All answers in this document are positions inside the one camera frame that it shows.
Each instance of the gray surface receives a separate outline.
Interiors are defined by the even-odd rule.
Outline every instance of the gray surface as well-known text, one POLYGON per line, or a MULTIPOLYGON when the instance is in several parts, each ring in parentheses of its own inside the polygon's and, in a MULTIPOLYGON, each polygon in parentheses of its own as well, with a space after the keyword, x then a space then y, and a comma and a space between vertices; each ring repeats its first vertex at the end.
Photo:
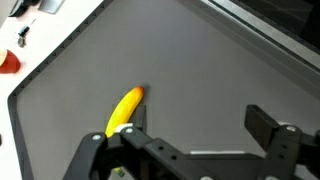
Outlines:
POLYGON ((112 106, 141 84, 148 134, 182 152, 263 155, 243 127, 247 104, 315 132, 317 91, 274 68, 293 59, 212 14, 175 0, 114 1, 18 97, 35 179, 61 179, 81 138, 103 131, 112 106))

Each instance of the red object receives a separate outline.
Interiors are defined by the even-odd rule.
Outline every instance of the red object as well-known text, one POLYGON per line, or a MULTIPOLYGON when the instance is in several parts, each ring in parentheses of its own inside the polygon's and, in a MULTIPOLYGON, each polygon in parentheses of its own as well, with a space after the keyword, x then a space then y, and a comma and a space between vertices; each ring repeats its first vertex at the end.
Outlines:
POLYGON ((21 63, 13 52, 7 49, 0 50, 0 73, 16 73, 20 66, 21 63))

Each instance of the screw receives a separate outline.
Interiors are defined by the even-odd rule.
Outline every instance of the screw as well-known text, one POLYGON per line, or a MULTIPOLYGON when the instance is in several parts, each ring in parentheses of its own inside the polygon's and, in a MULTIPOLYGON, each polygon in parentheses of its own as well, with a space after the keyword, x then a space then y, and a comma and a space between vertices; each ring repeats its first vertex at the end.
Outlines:
POLYGON ((288 127, 287 127, 287 130, 288 130, 288 131, 295 132, 297 129, 296 129, 295 127, 293 127, 293 126, 288 126, 288 127))
POLYGON ((279 179, 274 176, 267 176, 265 180, 279 180, 279 179))
POLYGON ((133 129, 132 129, 132 128, 126 129, 126 133, 132 133, 132 132, 133 132, 133 129))
POLYGON ((100 138, 101 138, 100 134, 96 134, 96 135, 92 136, 92 139, 95 140, 95 141, 99 140, 100 138))
POLYGON ((200 178, 200 180, 213 180, 213 179, 209 176, 203 176, 200 178))

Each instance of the banana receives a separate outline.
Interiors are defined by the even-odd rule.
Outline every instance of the banana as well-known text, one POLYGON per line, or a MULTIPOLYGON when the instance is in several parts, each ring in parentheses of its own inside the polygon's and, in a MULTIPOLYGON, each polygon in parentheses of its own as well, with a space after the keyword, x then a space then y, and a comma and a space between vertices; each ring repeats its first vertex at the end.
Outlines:
POLYGON ((105 130, 105 134, 108 138, 114 134, 116 128, 120 124, 125 124, 129 121, 133 111, 140 103, 143 94, 143 87, 138 86, 133 88, 122 98, 122 100, 113 111, 105 130))

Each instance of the yellow banana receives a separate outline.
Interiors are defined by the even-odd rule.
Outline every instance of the yellow banana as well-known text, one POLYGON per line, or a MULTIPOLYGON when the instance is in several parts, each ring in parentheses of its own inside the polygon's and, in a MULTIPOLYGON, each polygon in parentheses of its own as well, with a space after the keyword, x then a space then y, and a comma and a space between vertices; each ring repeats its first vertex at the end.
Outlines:
MULTIPOLYGON (((128 92, 122 100, 119 102, 115 110, 113 111, 108 125, 105 130, 106 136, 109 138, 113 136, 116 128, 125 124, 129 121, 133 111, 138 106, 144 94, 143 87, 135 87, 130 92, 128 92)), ((124 172, 121 168, 114 168, 114 171, 120 176, 124 176, 124 172)))

